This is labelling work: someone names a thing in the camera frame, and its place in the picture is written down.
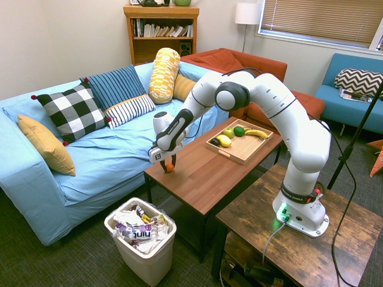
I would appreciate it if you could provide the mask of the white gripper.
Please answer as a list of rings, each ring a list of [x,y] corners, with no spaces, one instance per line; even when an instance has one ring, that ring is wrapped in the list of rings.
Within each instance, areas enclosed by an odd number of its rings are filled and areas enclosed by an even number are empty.
[[[148,151],[148,156],[152,164],[156,164],[160,162],[162,169],[164,170],[165,173],[167,173],[165,159],[171,156],[172,158],[171,163],[173,167],[175,167],[177,162],[176,153],[180,152],[183,148],[184,148],[183,143],[180,143],[179,145],[176,145],[173,151],[163,151],[158,146],[155,145]]]

